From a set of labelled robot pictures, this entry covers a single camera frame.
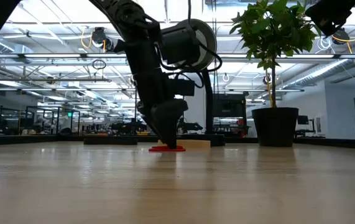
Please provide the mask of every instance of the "black pot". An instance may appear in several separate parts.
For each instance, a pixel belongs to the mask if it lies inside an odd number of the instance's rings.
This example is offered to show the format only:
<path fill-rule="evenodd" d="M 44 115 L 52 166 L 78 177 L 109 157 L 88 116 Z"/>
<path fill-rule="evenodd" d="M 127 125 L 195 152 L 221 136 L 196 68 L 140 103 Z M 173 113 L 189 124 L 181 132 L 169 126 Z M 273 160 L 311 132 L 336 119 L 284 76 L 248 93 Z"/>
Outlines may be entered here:
<path fill-rule="evenodd" d="M 298 108 L 264 108 L 252 111 L 261 146 L 291 147 L 295 137 Z"/>

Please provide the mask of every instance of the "overhead duct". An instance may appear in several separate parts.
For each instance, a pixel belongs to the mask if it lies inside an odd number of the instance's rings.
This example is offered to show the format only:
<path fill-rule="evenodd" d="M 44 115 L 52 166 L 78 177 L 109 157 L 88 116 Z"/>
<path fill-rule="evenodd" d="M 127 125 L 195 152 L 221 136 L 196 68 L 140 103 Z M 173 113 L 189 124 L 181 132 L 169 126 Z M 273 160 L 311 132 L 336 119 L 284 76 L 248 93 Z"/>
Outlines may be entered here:
<path fill-rule="evenodd" d="M 34 53 L 33 50 L 28 48 L 25 45 L 21 44 L 14 44 L 11 45 L 5 41 L 0 42 L 0 53 L 2 54 L 31 54 Z M 26 58 L 14 58 L 13 59 L 16 62 L 22 62 L 22 63 L 31 63 L 32 61 Z"/>
<path fill-rule="evenodd" d="M 337 73 L 343 72 L 344 70 L 349 70 L 350 68 L 353 67 L 355 67 L 355 61 L 351 59 L 342 59 L 327 64 L 317 65 L 297 75 L 297 77 L 302 77 L 302 78 L 290 82 L 284 85 L 282 88 L 289 89 L 298 86 L 300 87 L 307 86 L 309 84 L 316 83 L 320 80 L 331 77 Z"/>

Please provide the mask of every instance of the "ceiling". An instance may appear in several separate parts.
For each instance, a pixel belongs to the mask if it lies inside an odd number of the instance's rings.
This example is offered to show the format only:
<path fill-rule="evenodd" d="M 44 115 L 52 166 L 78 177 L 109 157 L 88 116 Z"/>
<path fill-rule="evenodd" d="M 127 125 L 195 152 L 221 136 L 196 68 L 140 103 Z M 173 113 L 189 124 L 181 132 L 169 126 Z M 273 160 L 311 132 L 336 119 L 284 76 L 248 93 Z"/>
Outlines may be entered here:
<path fill-rule="evenodd" d="M 177 22 L 187 18 L 188 6 L 182 0 L 135 0 L 145 12 L 161 23 L 161 27 L 174 26 Z M 211 27 L 216 28 L 219 54 L 244 54 L 246 48 L 241 49 L 240 36 L 229 35 L 231 18 L 236 13 L 243 12 L 247 4 L 252 1 L 243 0 L 217 0 L 211 4 L 210 0 L 192 1 L 192 18 L 201 19 Z M 352 9 L 345 29 L 350 38 L 355 39 L 355 8 Z M 118 33 L 109 23 L 106 16 L 98 11 L 88 0 L 23 0 L 0 31 L 0 42 L 5 45 L 24 45 L 36 54 L 59 53 L 101 53 L 101 49 L 91 45 L 84 48 L 81 41 L 89 44 L 91 32 L 95 27 L 104 27 L 106 34 L 113 41 L 118 38 Z M 355 42 L 352 44 L 355 53 Z M 347 45 L 332 44 L 330 39 L 316 39 L 311 52 L 307 54 L 347 54 Z M 92 59 L 63 59 L 60 63 L 75 63 L 66 66 L 49 66 L 50 61 L 44 59 L 32 59 L 33 62 L 47 63 L 46 66 L 24 67 L 15 65 L 10 59 L 0 59 L 0 67 L 14 73 L 2 74 L 7 77 L 16 77 L 29 74 L 28 78 L 68 78 L 86 79 L 79 82 L 81 88 L 130 88 L 131 72 L 125 58 L 103 59 L 109 63 L 103 70 L 96 70 L 92 66 Z M 287 82 L 315 65 L 323 63 L 319 59 L 314 60 L 289 60 L 277 67 L 278 82 Z M 214 85 L 222 88 L 261 88 L 264 89 L 263 78 L 265 71 L 257 68 L 256 63 L 240 62 L 239 60 L 227 60 L 218 71 L 218 79 Z M 27 86 L 40 88 L 60 88 L 60 82 L 48 84 L 46 82 L 25 82 Z M 134 96 L 131 91 L 128 94 L 118 91 L 99 91 L 98 96 L 106 100 L 133 101 L 129 96 Z M 58 93 L 71 100 L 79 100 L 75 93 Z"/>

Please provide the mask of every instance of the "red object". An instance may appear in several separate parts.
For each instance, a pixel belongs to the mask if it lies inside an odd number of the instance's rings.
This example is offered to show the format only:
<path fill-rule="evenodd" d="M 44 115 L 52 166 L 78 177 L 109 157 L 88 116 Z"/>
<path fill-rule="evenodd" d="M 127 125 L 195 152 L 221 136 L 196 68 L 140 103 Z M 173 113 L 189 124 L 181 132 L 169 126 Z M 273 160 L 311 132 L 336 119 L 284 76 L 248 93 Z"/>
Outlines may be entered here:
<path fill-rule="evenodd" d="M 177 146 L 177 149 L 169 149 L 167 146 L 154 146 L 150 152 L 185 152 L 185 148 Z"/>

